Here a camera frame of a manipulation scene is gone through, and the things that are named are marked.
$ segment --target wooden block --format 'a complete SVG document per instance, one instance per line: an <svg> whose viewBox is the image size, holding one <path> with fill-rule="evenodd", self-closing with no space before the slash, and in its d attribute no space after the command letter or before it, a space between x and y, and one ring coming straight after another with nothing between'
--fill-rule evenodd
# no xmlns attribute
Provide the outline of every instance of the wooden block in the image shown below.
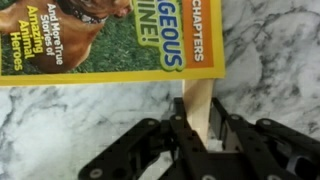
<svg viewBox="0 0 320 180"><path fill-rule="evenodd" d="M188 121L206 147L213 85L214 79L183 81L182 92Z"/></svg>

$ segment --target white marble surface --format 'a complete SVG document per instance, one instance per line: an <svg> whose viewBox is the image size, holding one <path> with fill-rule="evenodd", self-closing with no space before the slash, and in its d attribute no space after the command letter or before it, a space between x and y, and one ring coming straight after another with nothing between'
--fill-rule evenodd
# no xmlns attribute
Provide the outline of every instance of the white marble surface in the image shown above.
<svg viewBox="0 0 320 180"><path fill-rule="evenodd" d="M223 27L228 72L215 93L226 108L320 140L320 1L223 0ZM0 180L75 180L180 96L179 81L0 88ZM164 171L160 161L146 180Z"/></svg>

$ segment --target book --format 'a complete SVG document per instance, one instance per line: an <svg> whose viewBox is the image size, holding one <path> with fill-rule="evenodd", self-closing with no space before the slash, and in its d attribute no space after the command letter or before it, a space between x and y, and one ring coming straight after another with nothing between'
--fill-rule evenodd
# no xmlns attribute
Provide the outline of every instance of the book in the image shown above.
<svg viewBox="0 0 320 180"><path fill-rule="evenodd" d="M0 85L223 78L221 0L0 2Z"/></svg>

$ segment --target screw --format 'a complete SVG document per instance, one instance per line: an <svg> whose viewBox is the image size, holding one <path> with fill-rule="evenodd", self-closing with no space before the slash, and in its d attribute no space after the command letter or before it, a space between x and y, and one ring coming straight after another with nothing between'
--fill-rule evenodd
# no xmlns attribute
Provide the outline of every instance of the screw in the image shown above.
<svg viewBox="0 0 320 180"><path fill-rule="evenodd" d="M233 120L239 120L239 119L241 119L240 116L238 116L238 115L231 115L231 118L232 118Z"/></svg>
<svg viewBox="0 0 320 180"><path fill-rule="evenodd" d="M182 119L181 116L176 116L175 118L176 118L176 120L181 120Z"/></svg>
<svg viewBox="0 0 320 180"><path fill-rule="evenodd" d="M269 121L269 120L263 120L263 121L262 121L262 124L267 125L267 126L270 126L270 125L271 125L271 121Z"/></svg>
<svg viewBox="0 0 320 180"><path fill-rule="evenodd" d="M93 169L91 172L90 172L90 178L91 179L98 179L102 176L103 174L103 171L102 169Z"/></svg>
<svg viewBox="0 0 320 180"><path fill-rule="evenodd" d="M148 125L150 125L150 126L155 125L155 124L156 123L154 121L151 121L151 120L148 122Z"/></svg>
<svg viewBox="0 0 320 180"><path fill-rule="evenodd" d="M271 174L268 176L267 180L282 180L279 176Z"/></svg>
<svg viewBox="0 0 320 180"><path fill-rule="evenodd" d="M216 178L211 175L204 175L201 180L216 180Z"/></svg>

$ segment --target dog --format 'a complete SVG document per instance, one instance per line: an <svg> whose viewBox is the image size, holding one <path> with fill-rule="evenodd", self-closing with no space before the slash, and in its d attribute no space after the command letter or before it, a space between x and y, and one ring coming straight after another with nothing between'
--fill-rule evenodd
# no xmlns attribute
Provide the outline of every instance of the dog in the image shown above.
<svg viewBox="0 0 320 180"><path fill-rule="evenodd" d="M29 22L29 34L33 33L33 43L36 44L37 35L33 28L39 28L42 42L38 41L39 47L30 49L34 52L29 52L27 60L43 73L66 73L87 59L91 44L108 17L125 17L132 10L131 0L17 0L0 11L0 33L11 35L13 40L21 38L14 32L21 31L24 26L21 22ZM37 14L39 27L31 26L32 13ZM58 24L49 28L50 24L45 24L49 19ZM16 50L28 52L25 46L23 49L16 47ZM19 69L20 59L15 58L15 68Z"/></svg>

